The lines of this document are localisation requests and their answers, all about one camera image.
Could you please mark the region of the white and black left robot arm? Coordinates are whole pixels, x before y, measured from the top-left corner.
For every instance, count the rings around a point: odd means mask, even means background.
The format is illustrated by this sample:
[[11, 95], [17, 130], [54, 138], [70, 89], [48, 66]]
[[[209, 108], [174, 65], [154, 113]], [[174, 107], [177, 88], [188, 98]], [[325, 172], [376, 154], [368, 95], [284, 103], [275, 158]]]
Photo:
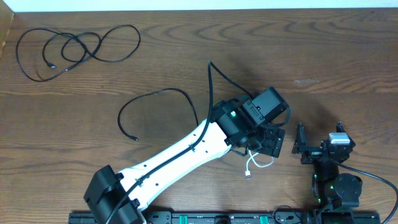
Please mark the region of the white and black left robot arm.
[[210, 118], [158, 155], [119, 172], [98, 170], [83, 198], [96, 223], [145, 223], [143, 211], [165, 189], [229, 151], [243, 148], [249, 162], [258, 154], [278, 157], [285, 131], [272, 120], [289, 111], [283, 100], [221, 101]]

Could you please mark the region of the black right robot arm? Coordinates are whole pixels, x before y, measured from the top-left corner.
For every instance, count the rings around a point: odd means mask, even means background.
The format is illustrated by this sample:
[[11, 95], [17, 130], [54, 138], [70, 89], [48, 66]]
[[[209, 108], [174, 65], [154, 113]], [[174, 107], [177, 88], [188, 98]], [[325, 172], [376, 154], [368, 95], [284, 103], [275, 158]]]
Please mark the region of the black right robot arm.
[[312, 192], [319, 203], [303, 214], [303, 223], [354, 223], [353, 209], [359, 207], [363, 181], [356, 175], [341, 173], [338, 166], [349, 159], [354, 147], [341, 123], [317, 147], [307, 145], [304, 126], [297, 125], [292, 153], [301, 155], [303, 165], [313, 166]]

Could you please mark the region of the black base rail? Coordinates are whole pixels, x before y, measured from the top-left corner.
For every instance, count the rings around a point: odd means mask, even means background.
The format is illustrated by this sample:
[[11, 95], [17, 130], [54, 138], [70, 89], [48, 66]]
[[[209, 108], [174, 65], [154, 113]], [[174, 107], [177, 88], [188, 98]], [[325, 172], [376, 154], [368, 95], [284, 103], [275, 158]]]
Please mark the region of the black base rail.
[[[260, 223], [302, 223], [293, 212], [278, 211], [267, 213], [175, 213], [168, 211], [144, 213], [147, 223], [154, 224], [212, 224], [218, 222], [232, 224]], [[70, 213], [69, 224], [96, 223], [91, 213]], [[355, 213], [354, 223], [381, 223], [376, 213]]]

